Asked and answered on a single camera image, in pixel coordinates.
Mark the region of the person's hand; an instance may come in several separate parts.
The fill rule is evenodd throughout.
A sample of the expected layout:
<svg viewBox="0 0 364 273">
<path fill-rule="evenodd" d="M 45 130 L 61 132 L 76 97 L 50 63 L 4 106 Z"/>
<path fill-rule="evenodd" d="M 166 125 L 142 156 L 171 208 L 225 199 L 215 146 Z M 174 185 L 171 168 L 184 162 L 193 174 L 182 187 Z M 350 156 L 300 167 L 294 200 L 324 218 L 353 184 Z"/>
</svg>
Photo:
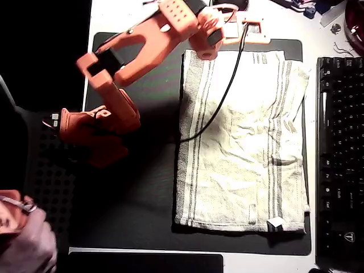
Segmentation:
<svg viewBox="0 0 364 273">
<path fill-rule="evenodd" d="M 1 191 L 1 272 L 55 272 L 56 262 L 45 211 L 17 190 Z"/>
</svg>

